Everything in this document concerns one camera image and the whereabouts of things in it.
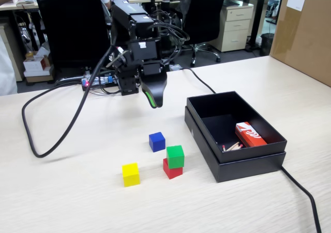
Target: red and white package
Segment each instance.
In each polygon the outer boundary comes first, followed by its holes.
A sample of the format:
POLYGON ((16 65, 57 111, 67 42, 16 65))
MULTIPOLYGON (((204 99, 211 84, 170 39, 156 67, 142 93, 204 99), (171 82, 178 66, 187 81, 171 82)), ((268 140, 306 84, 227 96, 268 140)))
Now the red and white package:
POLYGON ((256 147, 267 144, 248 122, 237 123, 235 133, 246 147, 256 147))

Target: trash bin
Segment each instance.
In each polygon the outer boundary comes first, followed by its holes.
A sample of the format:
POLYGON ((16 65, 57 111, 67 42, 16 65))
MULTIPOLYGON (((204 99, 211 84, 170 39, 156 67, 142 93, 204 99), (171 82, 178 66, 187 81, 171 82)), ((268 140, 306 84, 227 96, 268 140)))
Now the trash bin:
POLYGON ((260 56, 267 56, 270 54, 271 46, 273 44, 275 34, 263 34, 261 35, 262 43, 260 56))

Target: office chair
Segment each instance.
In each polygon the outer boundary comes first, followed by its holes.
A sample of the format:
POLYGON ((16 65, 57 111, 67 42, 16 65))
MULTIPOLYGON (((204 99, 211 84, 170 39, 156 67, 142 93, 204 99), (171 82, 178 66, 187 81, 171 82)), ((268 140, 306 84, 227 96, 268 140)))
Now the office chair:
POLYGON ((220 56, 213 52, 211 47, 204 42, 214 40, 218 37, 220 30, 220 13, 224 0, 181 0, 177 9, 178 17, 182 21, 183 30, 189 34, 190 40, 186 43, 193 45, 191 67, 195 66, 195 58, 198 51, 212 53, 216 56, 216 62, 220 63, 220 56))
POLYGON ((101 0, 37 2, 54 67, 95 67, 110 46, 101 0))

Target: blue cube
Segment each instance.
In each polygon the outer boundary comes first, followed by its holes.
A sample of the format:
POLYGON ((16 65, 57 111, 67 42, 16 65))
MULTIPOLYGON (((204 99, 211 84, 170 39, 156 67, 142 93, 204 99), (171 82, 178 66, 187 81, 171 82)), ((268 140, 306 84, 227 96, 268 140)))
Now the blue cube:
POLYGON ((153 152, 166 149, 166 140, 161 132, 149 135, 149 145, 153 152))

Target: open box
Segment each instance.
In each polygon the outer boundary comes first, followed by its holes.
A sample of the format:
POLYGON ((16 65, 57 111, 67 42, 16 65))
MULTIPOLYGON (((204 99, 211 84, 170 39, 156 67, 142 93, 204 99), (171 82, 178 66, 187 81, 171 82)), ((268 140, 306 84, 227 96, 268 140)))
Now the open box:
POLYGON ((185 122, 217 182, 277 171, 287 141, 236 92, 187 98, 185 122), (267 145, 224 152, 241 140, 236 123, 249 122, 267 145))

